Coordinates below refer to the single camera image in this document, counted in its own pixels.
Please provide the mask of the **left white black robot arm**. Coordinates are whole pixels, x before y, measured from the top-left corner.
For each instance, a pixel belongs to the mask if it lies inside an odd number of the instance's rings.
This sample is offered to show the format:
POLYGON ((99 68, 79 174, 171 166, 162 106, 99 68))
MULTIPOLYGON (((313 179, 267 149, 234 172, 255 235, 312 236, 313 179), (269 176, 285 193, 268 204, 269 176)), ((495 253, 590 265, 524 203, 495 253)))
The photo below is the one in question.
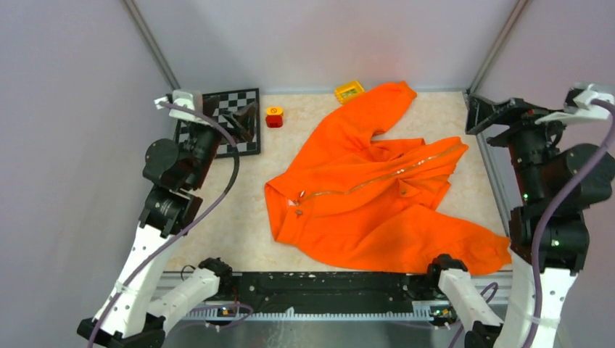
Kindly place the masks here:
POLYGON ((152 182, 128 259, 102 308, 83 319, 77 334, 89 347, 161 347, 173 327, 207 298, 225 299, 231 268, 209 258, 160 299, 154 298, 168 260, 181 239, 209 213, 194 195, 205 181, 222 140, 239 158, 238 145, 255 134, 257 102, 223 111, 216 97, 186 104, 158 99, 160 109, 188 125, 185 141, 161 138, 145 154, 143 176, 152 182))

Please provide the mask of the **orange jacket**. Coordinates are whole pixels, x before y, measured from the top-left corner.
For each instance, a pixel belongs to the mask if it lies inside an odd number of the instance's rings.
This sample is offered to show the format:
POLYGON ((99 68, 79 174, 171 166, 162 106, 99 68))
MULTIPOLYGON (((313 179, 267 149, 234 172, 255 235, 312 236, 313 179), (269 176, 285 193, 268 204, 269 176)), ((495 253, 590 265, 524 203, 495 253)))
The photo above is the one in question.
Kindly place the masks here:
POLYGON ((487 275, 511 262, 506 237, 437 210, 468 149, 459 137, 381 139, 415 98, 407 83, 389 82, 322 120, 264 186, 275 241, 354 270, 425 273, 448 254, 487 275))

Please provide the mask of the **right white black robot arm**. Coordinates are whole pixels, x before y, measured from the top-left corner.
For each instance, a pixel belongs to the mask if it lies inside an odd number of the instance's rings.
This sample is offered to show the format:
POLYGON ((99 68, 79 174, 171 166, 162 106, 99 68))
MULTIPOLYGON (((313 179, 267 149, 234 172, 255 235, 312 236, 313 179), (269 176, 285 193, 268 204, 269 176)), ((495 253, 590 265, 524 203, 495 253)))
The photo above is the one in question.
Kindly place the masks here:
POLYGON ((558 142, 568 125, 614 119, 614 95, 600 86, 570 88, 561 109, 512 98, 500 103, 469 94, 466 133, 504 127, 488 139, 509 150, 522 204, 511 211, 512 287, 504 318, 477 291, 469 264, 448 254, 433 259, 425 288, 445 297, 465 331, 466 347, 551 347, 569 289, 585 265, 590 234, 583 212, 613 193, 614 142, 609 129, 599 145, 558 142))

